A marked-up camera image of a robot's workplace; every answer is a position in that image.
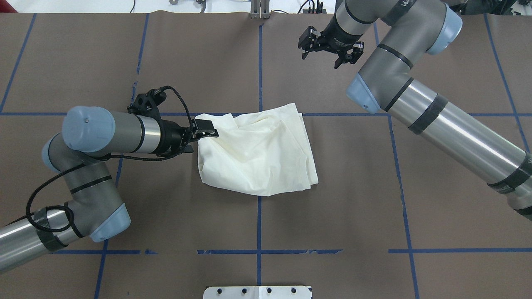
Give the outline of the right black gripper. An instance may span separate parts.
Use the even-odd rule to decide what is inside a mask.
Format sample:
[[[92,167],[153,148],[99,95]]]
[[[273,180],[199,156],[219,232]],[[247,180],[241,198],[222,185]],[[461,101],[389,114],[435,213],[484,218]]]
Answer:
[[[306,59],[311,52],[328,51],[338,54],[334,69],[346,63],[355,64],[364,53],[364,45],[355,45],[363,34],[348,33],[337,21],[330,21],[321,33],[309,25],[298,40],[301,59]]]

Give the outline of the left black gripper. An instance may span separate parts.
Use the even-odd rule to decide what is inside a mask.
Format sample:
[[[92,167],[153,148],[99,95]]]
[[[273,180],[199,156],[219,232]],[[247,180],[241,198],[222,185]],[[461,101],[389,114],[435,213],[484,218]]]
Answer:
[[[212,121],[193,119],[188,127],[181,127],[169,120],[162,120],[160,157],[171,157],[181,153],[194,153],[188,143],[193,139],[219,137]]]

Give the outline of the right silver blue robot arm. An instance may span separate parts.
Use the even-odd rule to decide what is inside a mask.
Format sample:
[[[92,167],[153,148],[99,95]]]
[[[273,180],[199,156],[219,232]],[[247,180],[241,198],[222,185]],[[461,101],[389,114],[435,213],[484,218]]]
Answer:
[[[424,54],[441,53],[463,22],[440,0],[344,0],[329,24],[309,26],[298,47],[338,55],[335,69],[358,61],[361,36],[377,21],[391,27],[355,75],[347,97],[375,114],[384,110],[507,197],[508,205],[531,219],[531,154],[518,148],[441,94],[410,76]]]

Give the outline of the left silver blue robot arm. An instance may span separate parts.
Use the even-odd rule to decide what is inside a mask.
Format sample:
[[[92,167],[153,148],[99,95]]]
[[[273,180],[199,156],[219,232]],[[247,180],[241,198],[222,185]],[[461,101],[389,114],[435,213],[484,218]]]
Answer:
[[[193,119],[189,127],[181,127],[162,120],[157,110],[120,113],[101,107],[72,108],[61,132],[42,148],[42,160],[57,173],[54,179],[65,179],[72,199],[32,211],[37,193],[50,181],[32,193],[25,215],[1,229],[1,272],[86,236],[93,242],[108,240],[131,225],[107,159],[140,153],[155,154],[161,161],[192,152],[189,142],[217,136],[209,120]]]

